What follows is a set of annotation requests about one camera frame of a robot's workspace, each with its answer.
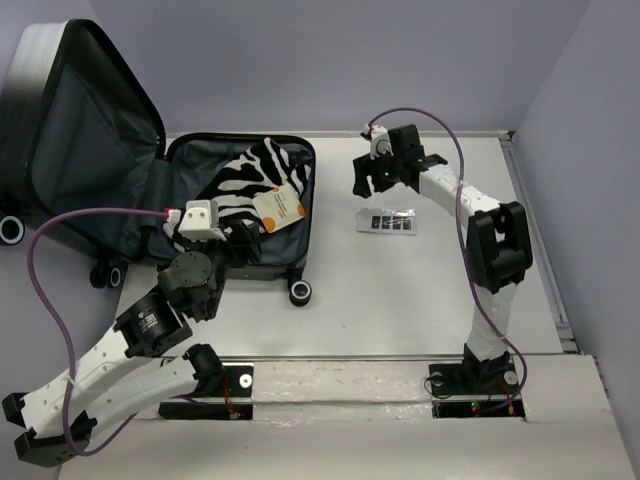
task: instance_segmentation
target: orange and white package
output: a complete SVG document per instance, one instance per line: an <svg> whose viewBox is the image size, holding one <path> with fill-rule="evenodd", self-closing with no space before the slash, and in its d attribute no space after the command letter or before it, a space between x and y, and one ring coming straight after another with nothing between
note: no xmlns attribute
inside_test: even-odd
<svg viewBox="0 0 640 480"><path fill-rule="evenodd" d="M306 216L298 194L288 183L256 196L253 206L269 233L277 232Z"/></svg>

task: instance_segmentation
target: suitcase wheel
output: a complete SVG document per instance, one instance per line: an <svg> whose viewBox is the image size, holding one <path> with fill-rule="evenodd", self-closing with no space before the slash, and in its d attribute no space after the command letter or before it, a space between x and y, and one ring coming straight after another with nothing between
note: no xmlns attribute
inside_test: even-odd
<svg viewBox="0 0 640 480"><path fill-rule="evenodd" d="M109 266L105 269L98 265L91 270L89 281L93 288L117 288L122 283L122 270L120 267Z"/></svg>
<svg viewBox="0 0 640 480"><path fill-rule="evenodd" d="M289 300L296 307L304 307L311 300L312 293L313 290L309 282L298 280L289 287Z"/></svg>
<svg viewBox="0 0 640 480"><path fill-rule="evenodd" d="M0 214L0 245L17 245L24 238L24 223L15 215Z"/></svg>

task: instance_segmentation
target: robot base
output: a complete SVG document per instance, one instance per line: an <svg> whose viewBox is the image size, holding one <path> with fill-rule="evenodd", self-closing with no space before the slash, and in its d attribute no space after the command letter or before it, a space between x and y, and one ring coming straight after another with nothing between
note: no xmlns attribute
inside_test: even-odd
<svg viewBox="0 0 640 480"><path fill-rule="evenodd" d="M509 395L518 388L518 376L508 353L493 360L478 361L465 345L461 363L429 365L431 394L436 399L452 396Z"/></svg>

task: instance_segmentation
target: screw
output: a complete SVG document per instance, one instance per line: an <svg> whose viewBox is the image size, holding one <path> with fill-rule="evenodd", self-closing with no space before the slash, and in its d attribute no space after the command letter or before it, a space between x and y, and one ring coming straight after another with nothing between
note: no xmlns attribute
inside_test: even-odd
<svg viewBox="0 0 640 480"><path fill-rule="evenodd" d="M444 382L442 381L441 378L437 378L437 377L441 377L442 375L432 375L431 376L431 385L433 385L434 387L441 387L442 385L444 385Z"/></svg>
<svg viewBox="0 0 640 480"><path fill-rule="evenodd" d="M518 375L516 372L508 371L504 374L504 381L509 385L517 385L518 384Z"/></svg>
<svg viewBox="0 0 640 480"><path fill-rule="evenodd" d="M253 384L253 378L248 373L245 373L240 377L240 386L242 388L249 388Z"/></svg>

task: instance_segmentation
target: gray wall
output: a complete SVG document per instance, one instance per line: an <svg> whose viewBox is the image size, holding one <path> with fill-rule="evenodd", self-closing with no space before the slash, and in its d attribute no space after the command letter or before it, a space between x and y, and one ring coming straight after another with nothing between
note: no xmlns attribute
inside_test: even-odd
<svg viewBox="0 0 640 480"><path fill-rule="evenodd" d="M515 129L588 3L91 0L169 132L354 130L403 104Z"/></svg>
<svg viewBox="0 0 640 480"><path fill-rule="evenodd" d="M516 134L579 345L640 462L640 2L594 0Z"/></svg>
<svg viewBox="0 0 640 480"><path fill-rule="evenodd" d="M86 0L0 0L0 84L25 26L36 22L94 17ZM27 237L19 246L0 247L0 397L29 391L60 373L67 357L62 336L27 277ZM46 292L83 353L113 321L118 293L94 290L88 282L91 260L51 240L36 252L36 269ZM16 459L13 440L22 429L0 421L0 478L51 480L45 470Z"/></svg>

